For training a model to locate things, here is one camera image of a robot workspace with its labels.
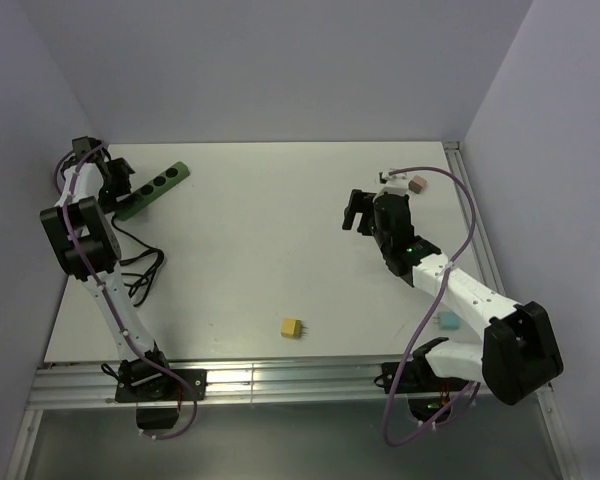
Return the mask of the yellow plug adapter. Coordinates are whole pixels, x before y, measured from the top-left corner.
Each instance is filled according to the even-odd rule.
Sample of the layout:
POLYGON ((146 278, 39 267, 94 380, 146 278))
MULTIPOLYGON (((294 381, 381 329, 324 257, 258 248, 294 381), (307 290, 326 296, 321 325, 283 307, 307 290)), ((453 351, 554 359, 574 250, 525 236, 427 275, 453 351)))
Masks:
POLYGON ((281 323, 280 335, 291 340, 300 340, 308 335, 309 328, 300 319, 284 318, 281 323))

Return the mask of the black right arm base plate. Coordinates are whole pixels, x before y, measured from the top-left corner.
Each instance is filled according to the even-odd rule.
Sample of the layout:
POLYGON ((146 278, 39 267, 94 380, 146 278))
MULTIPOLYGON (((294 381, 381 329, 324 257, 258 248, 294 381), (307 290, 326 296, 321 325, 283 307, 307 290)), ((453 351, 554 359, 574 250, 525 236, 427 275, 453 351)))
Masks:
MULTIPOLYGON (((381 364, 380 374, 375 377, 374 385, 381 388, 385 394, 390 393, 393 380, 398 370, 398 362, 381 364)), ((468 384, 467 380, 455 377, 442 378, 433 373, 430 366, 421 360, 409 360, 397 383, 397 394, 439 394, 461 391, 468 384)))

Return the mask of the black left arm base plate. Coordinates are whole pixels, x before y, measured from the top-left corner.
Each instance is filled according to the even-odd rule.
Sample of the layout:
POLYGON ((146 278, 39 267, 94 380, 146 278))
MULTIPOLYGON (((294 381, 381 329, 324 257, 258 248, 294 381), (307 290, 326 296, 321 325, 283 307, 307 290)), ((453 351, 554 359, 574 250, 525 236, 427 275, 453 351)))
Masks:
POLYGON ((207 371, 205 369, 175 369, 174 373, 189 386, 185 388, 172 377, 160 374, 144 383, 118 386, 116 403, 146 403, 161 401, 201 401, 205 397, 207 371))

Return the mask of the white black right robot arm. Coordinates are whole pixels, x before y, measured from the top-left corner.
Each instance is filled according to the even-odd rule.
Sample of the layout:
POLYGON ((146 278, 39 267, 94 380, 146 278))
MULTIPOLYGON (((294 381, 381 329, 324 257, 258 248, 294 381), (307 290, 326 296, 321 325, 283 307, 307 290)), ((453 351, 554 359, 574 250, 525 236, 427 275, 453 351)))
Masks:
POLYGON ((417 235, 405 192, 352 190, 342 227, 373 237, 392 274, 439 299, 480 339, 474 344, 438 337, 414 349, 393 375, 397 392, 432 390, 454 379, 483 384, 514 405, 563 373, 548 312, 488 288, 417 235))

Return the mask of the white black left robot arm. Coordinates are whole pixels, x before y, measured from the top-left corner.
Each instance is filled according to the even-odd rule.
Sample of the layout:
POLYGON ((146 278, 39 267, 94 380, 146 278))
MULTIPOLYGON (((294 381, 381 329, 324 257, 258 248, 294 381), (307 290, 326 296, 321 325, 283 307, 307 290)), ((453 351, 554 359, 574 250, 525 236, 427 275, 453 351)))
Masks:
POLYGON ((89 291, 114 338, 120 366, 102 370, 135 402, 164 400, 176 390, 175 375, 128 295, 109 220, 126 205, 134 170, 113 159, 103 141, 83 136, 72 141, 57 173, 64 176, 59 199, 39 219, 61 269, 89 291))

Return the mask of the green power strip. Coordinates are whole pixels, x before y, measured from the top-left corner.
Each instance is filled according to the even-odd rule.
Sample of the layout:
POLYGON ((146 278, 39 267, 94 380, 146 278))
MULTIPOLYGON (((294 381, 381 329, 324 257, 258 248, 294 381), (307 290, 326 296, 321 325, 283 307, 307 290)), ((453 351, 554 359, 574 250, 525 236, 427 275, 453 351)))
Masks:
POLYGON ((174 163, 124 198, 118 204, 115 216, 121 221, 129 220, 189 176, 189 168, 184 163, 174 163))

